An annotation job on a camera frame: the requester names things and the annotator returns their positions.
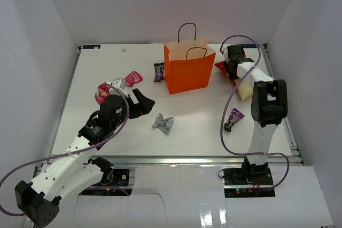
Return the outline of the silver snack packet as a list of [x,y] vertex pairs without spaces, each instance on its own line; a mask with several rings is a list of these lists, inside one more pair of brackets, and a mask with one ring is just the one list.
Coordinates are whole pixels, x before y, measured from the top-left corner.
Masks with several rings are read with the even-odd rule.
[[169,134],[174,123],[174,117],[167,117],[164,119],[163,115],[159,113],[152,125],[152,129],[159,129],[165,134]]

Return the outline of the small pink snack packet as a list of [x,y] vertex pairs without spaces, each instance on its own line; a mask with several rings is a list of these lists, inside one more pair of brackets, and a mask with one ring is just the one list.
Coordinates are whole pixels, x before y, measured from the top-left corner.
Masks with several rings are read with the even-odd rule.
[[141,83],[142,81],[142,76],[135,70],[125,77],[125,84],[128,87],[133,87],[134,84]]

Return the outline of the brown M&M's candy packet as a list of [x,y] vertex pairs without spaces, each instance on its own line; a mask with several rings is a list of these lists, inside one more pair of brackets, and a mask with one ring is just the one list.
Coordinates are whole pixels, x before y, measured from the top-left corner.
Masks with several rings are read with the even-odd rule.
[[155,63],[154,71],[155,71],[154,82],[161,82],[165,80],[165,63],[164,62]]

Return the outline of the orange and cream chips bag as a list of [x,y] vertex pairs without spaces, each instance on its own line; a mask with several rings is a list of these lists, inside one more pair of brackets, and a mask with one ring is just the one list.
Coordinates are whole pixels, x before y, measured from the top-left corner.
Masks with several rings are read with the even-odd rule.
[[[223,65],[224,63],[225,63],[225,61],[220,61],[220,62],[215,63],[214,66],[216,68],[218,68],[224,75],[226,75],[228,77],[229,81],[231,82],[231,84],[235,87],[236,84],[240,81],[240,79],[237,78],[234,81],[231,80],[226,69],[225,69],[225,67],[224,67],[224,65]],[[238,94],[239,94],[241,100],[245,100],[245,99],[249,98],[253,93],[252,88],[245,81],[243,81],[239,85],[239,87],[237,88],[237,91],[238,91]]]

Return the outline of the large pink Himalaya snack bag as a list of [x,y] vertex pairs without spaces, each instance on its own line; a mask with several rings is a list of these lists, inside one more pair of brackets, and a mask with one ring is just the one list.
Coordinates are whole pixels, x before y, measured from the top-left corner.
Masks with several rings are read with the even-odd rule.
[[109,86],[109,82],[104,82],[102,84],[100,84],[97,88],[97,91],[95,93],[95,100],[96,102],[101,105],[105,98],[109,95],[111,95],[111,87]]

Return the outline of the purple candy packet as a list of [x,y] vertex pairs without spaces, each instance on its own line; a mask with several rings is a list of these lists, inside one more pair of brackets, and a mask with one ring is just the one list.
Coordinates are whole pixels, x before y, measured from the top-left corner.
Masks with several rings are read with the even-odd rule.
[[224,130],[227,132],[231,132],[232,127],[237,123],[239,120],[244,118],[244,114],[240,112],[238,109],[233,108],[227,122],[224,124]]

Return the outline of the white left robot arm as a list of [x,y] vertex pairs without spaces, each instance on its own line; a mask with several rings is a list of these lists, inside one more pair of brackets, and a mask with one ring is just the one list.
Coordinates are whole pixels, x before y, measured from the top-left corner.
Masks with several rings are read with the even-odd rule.
[[155,101],[133,90],[137,99],[118,90],[100,104],[79,130],[69,148],[41,174],[29,182],[20,181],[14,188],[18,208],[37,227],[46,227],[59,213],[59,206],[93,184],[112,181],[113,166],[104,158],[93,156],[111,140],[128,119],[152,111]]

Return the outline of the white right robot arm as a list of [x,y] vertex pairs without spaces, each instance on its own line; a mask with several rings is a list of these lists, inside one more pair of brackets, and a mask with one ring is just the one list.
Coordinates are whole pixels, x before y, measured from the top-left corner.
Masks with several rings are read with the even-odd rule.
[[228,46],[224,52],[228,76],[240,79],[252,88],[251,116],[253,136],[242,164],[242,180],[255,184],[268,169],[267,154],[273,134],[287,116],[287,88],[284,80],[276,80],[257,68],[247,58],[241,44]]

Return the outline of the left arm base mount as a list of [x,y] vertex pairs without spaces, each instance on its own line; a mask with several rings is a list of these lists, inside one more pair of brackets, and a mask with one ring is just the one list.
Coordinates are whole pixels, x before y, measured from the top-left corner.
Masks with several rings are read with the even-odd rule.
[[105,180],[91,185],[79,195],[84,196],[130,196],[129,169],[114,169]]

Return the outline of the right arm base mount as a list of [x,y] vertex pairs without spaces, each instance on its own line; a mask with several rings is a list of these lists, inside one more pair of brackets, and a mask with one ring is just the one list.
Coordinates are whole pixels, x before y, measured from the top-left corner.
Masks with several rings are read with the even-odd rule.
[[273,177],[268,168],[265,175],[245,178],[242,168],[221,169],[218,177],[223,180],[226,199],[274,198]]

